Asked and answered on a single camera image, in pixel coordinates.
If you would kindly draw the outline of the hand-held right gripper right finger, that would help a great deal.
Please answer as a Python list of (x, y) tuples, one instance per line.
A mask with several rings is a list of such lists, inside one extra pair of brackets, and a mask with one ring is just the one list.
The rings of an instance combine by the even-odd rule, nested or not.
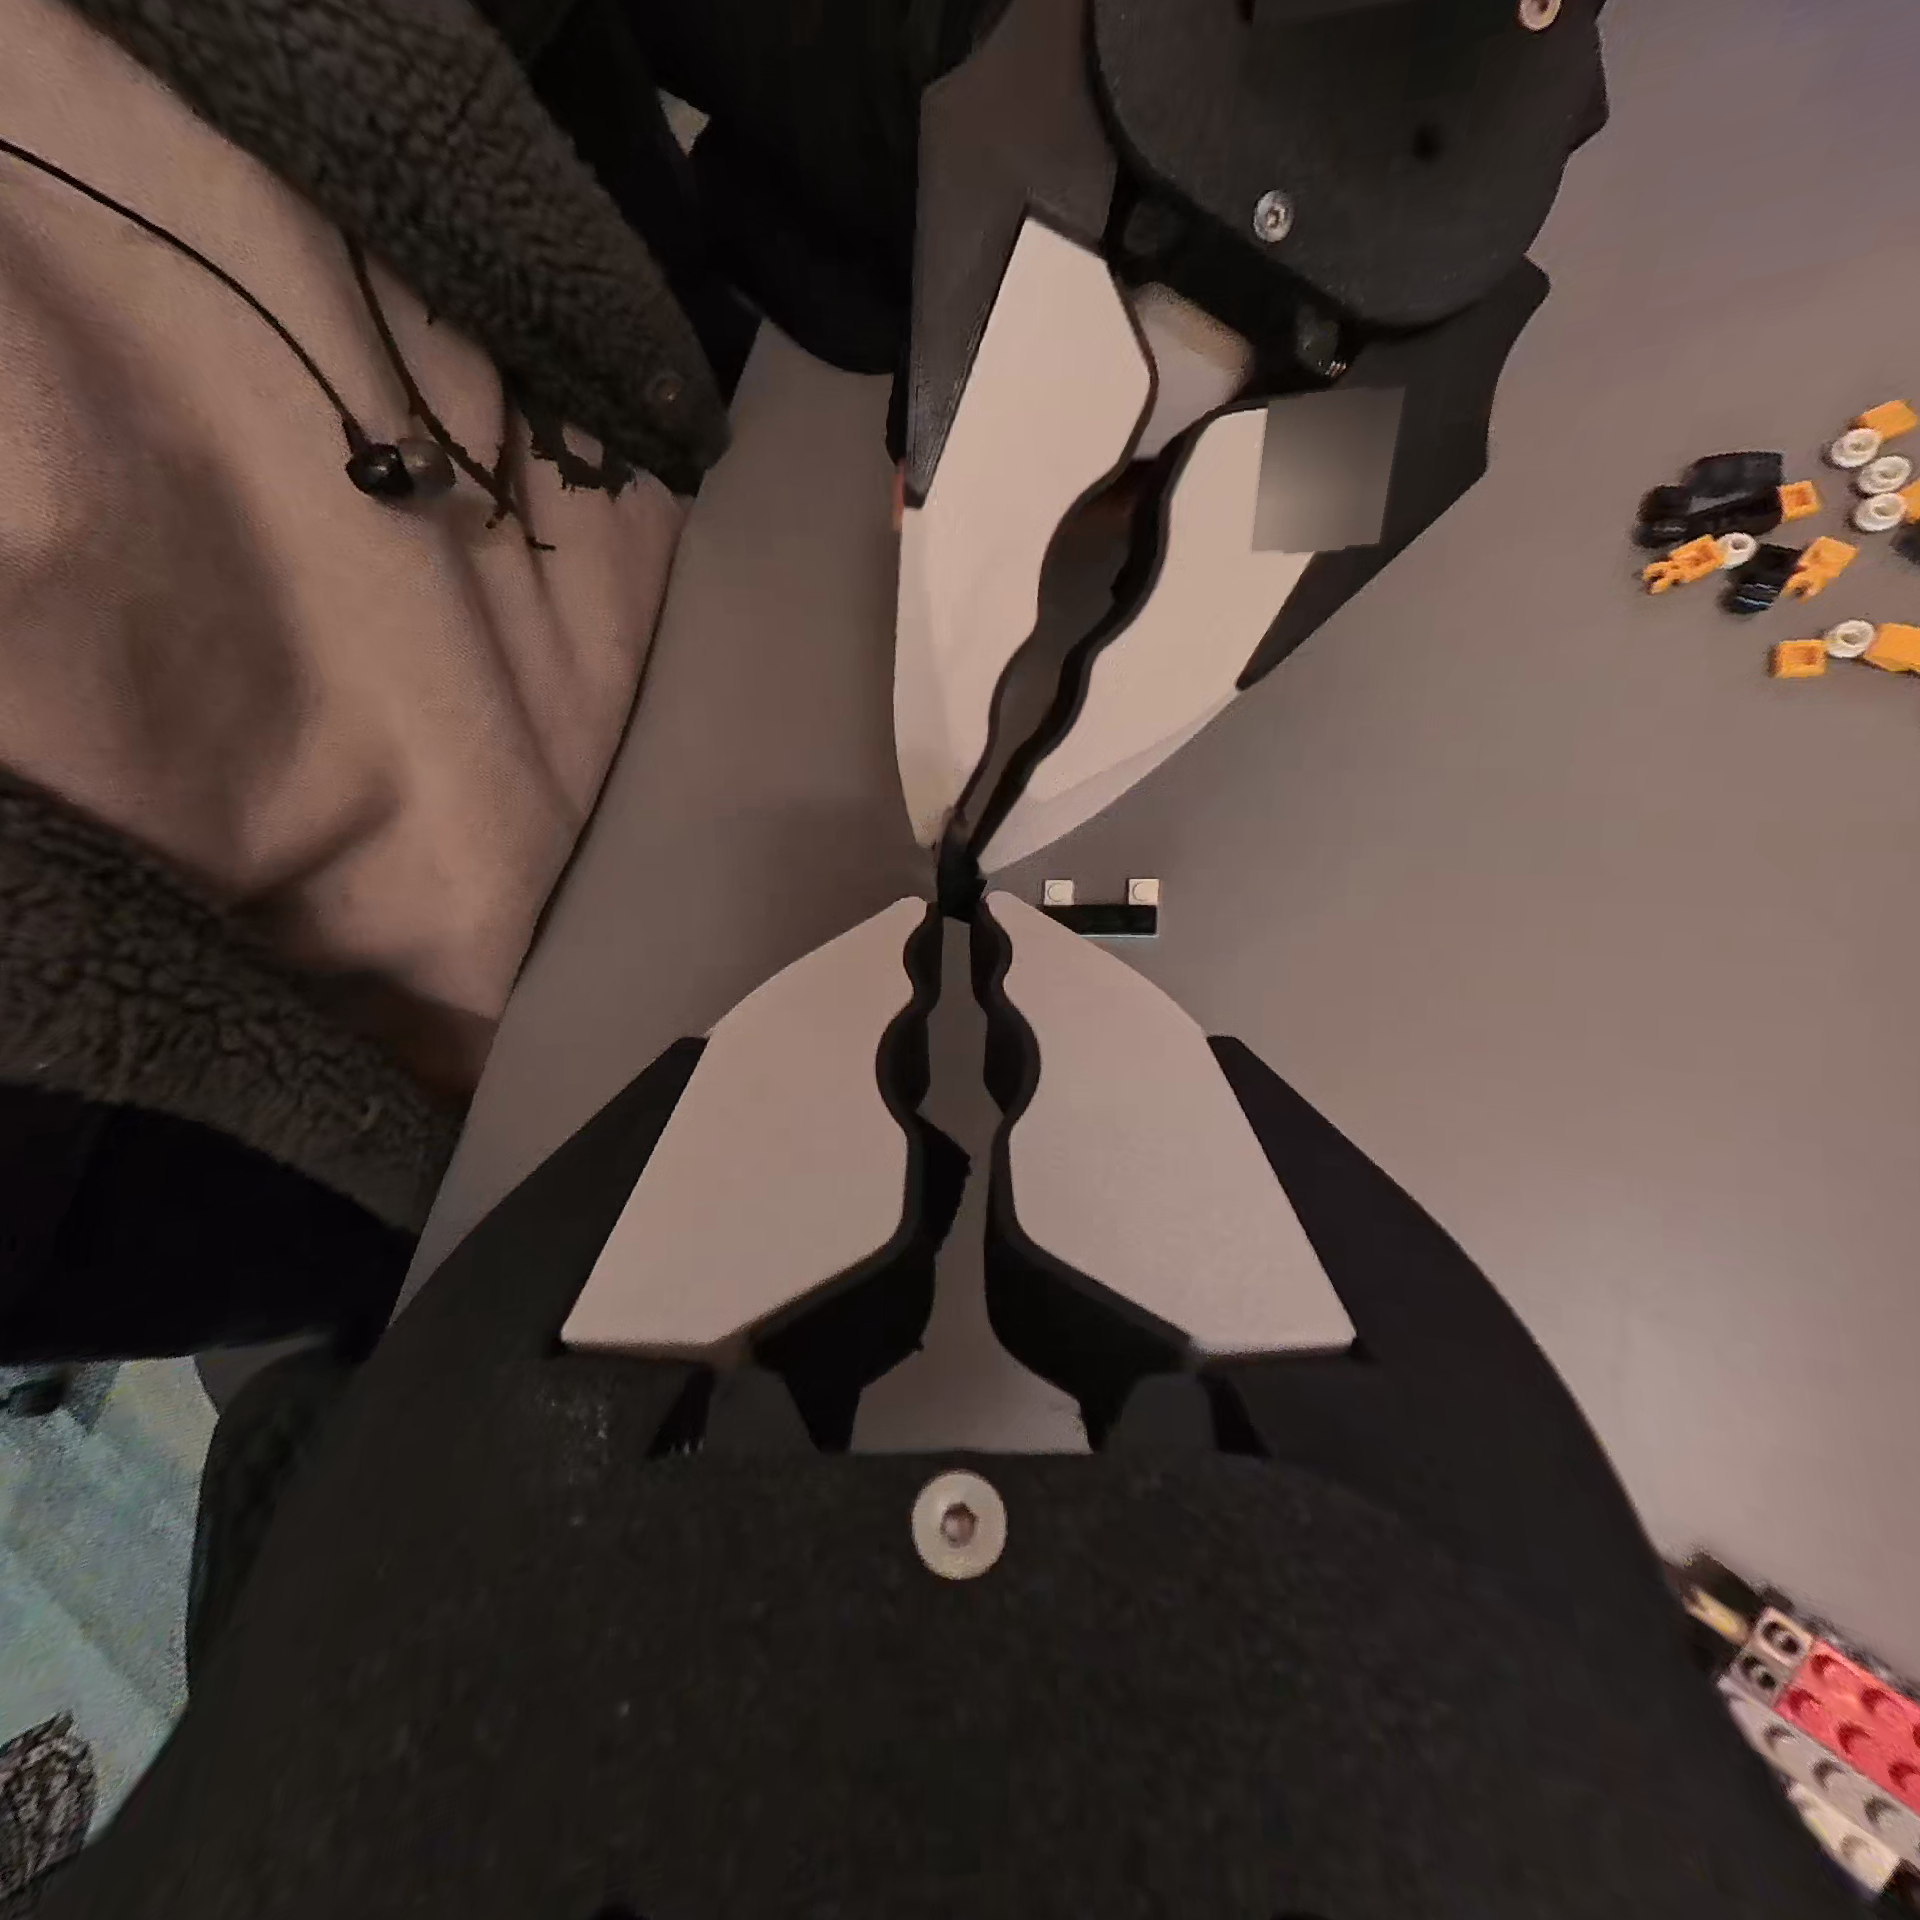
[(1028, 1370), (1344, 1352), (1355, 1327), (1204, 1028), (1016, 896), (972, 924), (998, 1111), (987, 1300)]

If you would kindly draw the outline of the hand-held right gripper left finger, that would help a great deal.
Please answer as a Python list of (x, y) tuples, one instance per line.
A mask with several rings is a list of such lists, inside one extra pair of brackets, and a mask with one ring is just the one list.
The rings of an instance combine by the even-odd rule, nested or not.
[(718, 1360), (919, 1206), (943, 917), (905, 896), (718, 1019), (563, 1326), (576, 1352)]

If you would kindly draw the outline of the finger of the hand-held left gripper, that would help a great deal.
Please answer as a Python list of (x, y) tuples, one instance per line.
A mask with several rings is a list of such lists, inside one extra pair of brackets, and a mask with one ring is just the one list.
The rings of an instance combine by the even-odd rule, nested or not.
[(1064, 717), (992, 804), (983, 876), (1064, 838), (1191, 743), (1239, 696), (1310, 572), (1377, 549), (1404, 413), (1400, 384), (1332, 387), (1225, 406), (1182, 437), (1143, 582), (1072, 663)]
[(1054, 536), (1129, 463), (1155, 397), (1110, 266), (1023, 215), (939, 461), (902, 510), (893, 732), (919, 847), (941, 844), (989, 749), (996, 691), (1039, 624)]

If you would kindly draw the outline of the black plate with white studs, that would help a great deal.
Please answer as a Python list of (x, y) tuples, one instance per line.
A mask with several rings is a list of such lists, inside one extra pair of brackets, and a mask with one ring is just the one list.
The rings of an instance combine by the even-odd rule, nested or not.
[(1044, 878), (1039, 911), (1072, 935), (1096, 942), (1148, 942), (1161, 932), (1161, 880), (1129, 878), (1118, 898), (1084, 901), (1069, 878)]

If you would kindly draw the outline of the pile of small lego pieces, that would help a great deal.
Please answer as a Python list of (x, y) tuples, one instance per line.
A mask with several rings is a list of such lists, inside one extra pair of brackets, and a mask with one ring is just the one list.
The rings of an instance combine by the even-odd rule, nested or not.
[(1846, 418), (1815, 469), (1791, 466), (1775, 448), (1694, 460), (1639, 502), (1639, 589), (1699, 588), (1747, 624), (1822, 612), (1816, 630), (1766, 642), (1768, 682), (1812, 684), (1849, 668), (1912, 682), (1915, 614), (1844, 612), (1819, 599), (1867, 588), (1880, 562), (1915, 573), (1915, 431), (1915, 402), (1888, 397)]

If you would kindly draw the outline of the partly built lego car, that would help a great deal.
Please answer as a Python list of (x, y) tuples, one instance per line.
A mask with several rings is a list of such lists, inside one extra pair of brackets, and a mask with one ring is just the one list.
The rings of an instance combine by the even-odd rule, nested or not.
[(1663, 1564), (1696, 1666), (1872, 1916), (1918, 1916), (1915, 1679), (1708, 1552)]

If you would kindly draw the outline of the dark trousers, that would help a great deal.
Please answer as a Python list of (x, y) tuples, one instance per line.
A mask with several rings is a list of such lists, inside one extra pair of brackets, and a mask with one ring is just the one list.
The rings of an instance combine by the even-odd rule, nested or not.
[(69, 1092), (1, 1092), (1, 1362), (355, 1347), (415, 1239), (224, 1134)]

